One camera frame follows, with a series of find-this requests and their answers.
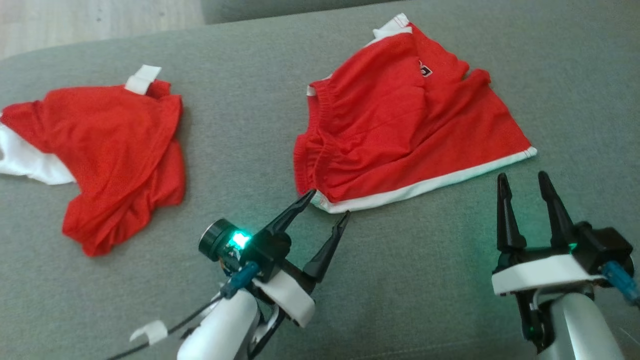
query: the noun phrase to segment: wooden floor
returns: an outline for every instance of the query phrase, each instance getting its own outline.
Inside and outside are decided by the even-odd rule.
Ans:
[[[0,60],[44,47],[203,25],[200,0],[0,0]]]

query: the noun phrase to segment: gray couch cushion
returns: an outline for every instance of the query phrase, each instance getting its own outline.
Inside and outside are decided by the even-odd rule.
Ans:
[[[389,0],[202,0],[206,24],[340,9]]]
[[[124,82],[148,63],[184,96],[184,203],[103,258],[60,233],[73,185],[0,176],[0,357],[100,359],[137,327],[169,326],[206,302],[223,274],[197,251],[226,217],[256,231],[292,201],[292,147],[306,85],[327,76],[399,12],[493,88],[540,153],[506,169],[520,229],[550,236],[536,173],[547,170],[574,220],[615,226],[638,246],[640,29],[633,2],[410,1],[92,42],[0,63],[0,106],[62,86]],[[493,294],[498,172],[352,216],[307,329],[286,323],[263,359],[530,359],[513,297]],[[304,264],[336,216],[291,227]],[[596,302],[628,358],[637,310],[613,290]],[[174,359],[177,338],[131,359]]]

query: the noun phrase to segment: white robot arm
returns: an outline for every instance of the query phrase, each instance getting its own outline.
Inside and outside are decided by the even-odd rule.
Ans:
[[[291,239],[284,231],[314,193],[305,194],[255,236],[248,236],[225,219],[209,226],[198,248],[208,258],[220,261],[232,276],[220,291],[224,298],[203,313],[200,326],[185,339],[178,360],[253,359],[285,318],[299,327],[307,326],[316,309],[309,295],[323,280],[349,218],[347,212],[338,221],[304,270],[296,268],[285,259]],[[234,284],[247,266],[254,266],[255,271],[249,269],[251,274]],[[269,317],[260,310],[258,300],[270,304]]]
[[[593,286],[615,286],[633,304],[640,293],[632,280],[633,247],[613,228],[573,224],[545,172],[538,174],[551,223],[551,246],[527,248],[511,207],[511,188],[498,176],[496,295],[515,295],[522,335],[536,345],[538,359],[624,359],[593,302]]]

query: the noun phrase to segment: green led light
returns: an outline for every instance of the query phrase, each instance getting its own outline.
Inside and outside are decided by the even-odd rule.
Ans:
[[[239,249],[244,249],[244,246],[246,245],[246,243],[249,242],[249,240],[251,240],[251,236],[245,235],[240,231],[236,231],[231,236],[231,240],[229,241],[229,244]]]

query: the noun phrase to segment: red shorts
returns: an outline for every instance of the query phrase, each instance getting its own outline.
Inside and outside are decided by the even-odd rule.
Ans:
[[[156,80],[146,95],[123,86],[53,90],[8,106],[2,121],[71,171],[81,193],[62,232],[98,256],[144,228],[156,208],[182,202],[184,162],[174,138],[181,114],[180,95]]]
[[[401,14],[330,77],[309,85],[294,149],[298,192],[330,212],[374,208],[537,153],[473,70]]]

